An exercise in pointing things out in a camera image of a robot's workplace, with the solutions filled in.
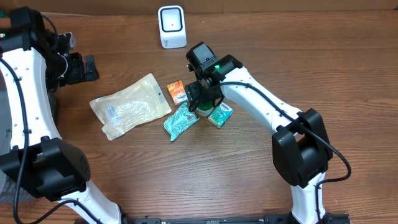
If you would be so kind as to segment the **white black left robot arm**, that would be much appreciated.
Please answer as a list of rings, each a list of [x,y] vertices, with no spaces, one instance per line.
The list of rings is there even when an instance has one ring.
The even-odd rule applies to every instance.
[[[11,25],[1,29],[1,74],[11,111],[9,149],[1,171],[11,180],[15,207],[22,191],[68,206],[82,223],[127,223],[120,206],[108,200],[91,180],[83,151],[62,139],[55,124],[52,91],[65,85],[95,81],[99,73],[92,55],[75,52],[72,33],[47,29],[49,19],[29,7],[9,13]]]

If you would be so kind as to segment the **green lid white jar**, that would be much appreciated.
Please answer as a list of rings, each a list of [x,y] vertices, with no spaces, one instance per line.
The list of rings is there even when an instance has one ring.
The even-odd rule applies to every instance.
[[[209,116],[214,110],[213,102],[208,101],[197,106],[195,112],[199,116]]]

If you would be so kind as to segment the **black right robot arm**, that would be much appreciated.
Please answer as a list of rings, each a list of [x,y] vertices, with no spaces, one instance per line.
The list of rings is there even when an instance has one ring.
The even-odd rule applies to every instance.
[[[271,135],[272,158],[280,176],[291,186],[292,223],[326,223],[322,181],[333,157],[322,117],[278,99],[257,82],[232,55],[218,58],[204,42],[186,54],[196,81],[186,85],[189,110],[205,103],[217,107],[223,99],[246,110]]]

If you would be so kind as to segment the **teal tissue pouch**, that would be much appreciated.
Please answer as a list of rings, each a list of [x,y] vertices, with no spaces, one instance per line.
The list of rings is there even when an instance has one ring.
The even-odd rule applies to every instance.
[[[164,122],[164,128],[170,134],[170,141],[174,142],[199,119],[200,118],[194,112],[189,111],[188,103],[181,104],[176,112]]]

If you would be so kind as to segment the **beige glossy plastic package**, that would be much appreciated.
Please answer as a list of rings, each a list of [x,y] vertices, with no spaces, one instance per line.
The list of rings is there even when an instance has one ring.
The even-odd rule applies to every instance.
[[[121,91],[90,101],[90,106],[110,141],[172,111],[151,73]]]

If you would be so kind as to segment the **orange snack packet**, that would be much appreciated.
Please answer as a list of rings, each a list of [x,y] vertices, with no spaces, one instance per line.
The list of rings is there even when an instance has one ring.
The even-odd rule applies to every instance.
[[[180,105],[188,101],[187,94],[181,80],[168,84],[167,89],[173,99],[174,105]]]

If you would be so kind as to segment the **small teal tissue pack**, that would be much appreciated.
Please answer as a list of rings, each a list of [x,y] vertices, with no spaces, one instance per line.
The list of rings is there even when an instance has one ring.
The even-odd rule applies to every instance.
[[[218,105],[209,115],[208,120],[217,128],[221,128],[233,114],[233,109],[226,103]]]

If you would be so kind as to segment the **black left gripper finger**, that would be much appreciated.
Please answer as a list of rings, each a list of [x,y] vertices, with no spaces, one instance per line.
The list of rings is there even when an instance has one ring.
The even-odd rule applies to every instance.
[[[83,81],[84,82],[93,82],[100,78],[100,75],[97,70],[87,71],[84,74]]]
[[[86,55],[85,56],[85,72],[95,72],[96,65],[95,59],[93,55]]]

